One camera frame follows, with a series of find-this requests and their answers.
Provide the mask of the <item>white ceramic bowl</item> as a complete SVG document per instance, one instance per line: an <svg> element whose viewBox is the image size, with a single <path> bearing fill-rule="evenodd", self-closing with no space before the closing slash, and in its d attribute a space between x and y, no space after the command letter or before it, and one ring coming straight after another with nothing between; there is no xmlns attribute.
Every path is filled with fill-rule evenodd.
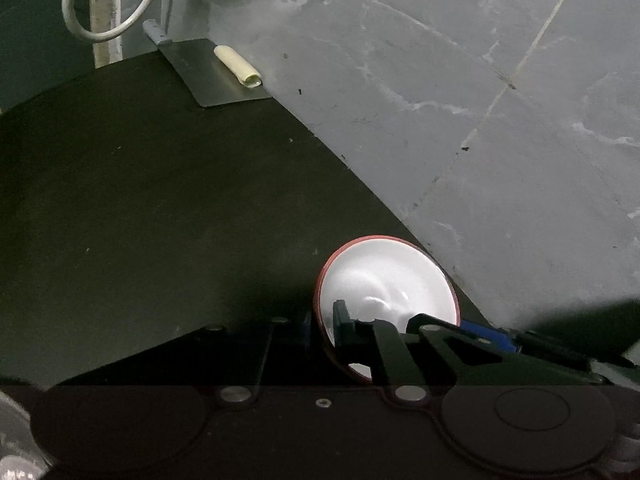
<svg viewBox="0 0 640 480"><path fill-rule="evenodd" d="M350 317L394 324L405 341L417 314L459 325L457 294L442 269L422 249L397 237L369 235L351 240L322 266L314 291L314 313L335 362L362 375L369 367L346 364L335 350L333 305L344 300ZM367 376L371 380L370 370Z"/></svg>

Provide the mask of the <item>cleaver knife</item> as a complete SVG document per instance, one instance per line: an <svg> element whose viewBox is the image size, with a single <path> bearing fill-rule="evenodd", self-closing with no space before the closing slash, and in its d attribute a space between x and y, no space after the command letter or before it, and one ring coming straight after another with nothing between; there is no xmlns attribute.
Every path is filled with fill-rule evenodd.
<svg viewBox="0 0 640 480"><path fill-rule="evenodd" d="M263 85L255 89L244 88L214 55L216 44L213 41L206 38L174 41L155 20L144 21L143 29L186 84L200 107L270 98Z"/></svg>

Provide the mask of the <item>large steel basin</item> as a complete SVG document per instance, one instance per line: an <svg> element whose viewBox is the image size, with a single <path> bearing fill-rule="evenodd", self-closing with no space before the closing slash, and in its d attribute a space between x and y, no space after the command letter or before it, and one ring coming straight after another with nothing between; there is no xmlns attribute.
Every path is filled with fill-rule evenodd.
<svg viewBox="0 0 640 480"><path fill-rule="evenodd" d="M1 480L37 480L49 464L30 431L30 416L22 404L1 393Z"/></svg>

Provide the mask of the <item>white roll on cleaver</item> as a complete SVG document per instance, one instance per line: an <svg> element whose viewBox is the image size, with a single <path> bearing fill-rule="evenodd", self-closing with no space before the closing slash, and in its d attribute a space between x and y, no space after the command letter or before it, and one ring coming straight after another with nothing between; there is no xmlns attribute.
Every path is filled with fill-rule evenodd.
<svg viewBox="0 0 640 480"><path fill-rule="evenodd" d="M214 47L214 55L230 70L244 88L255 89L262 85L262 75L232 47L218 44Z"/></svg>

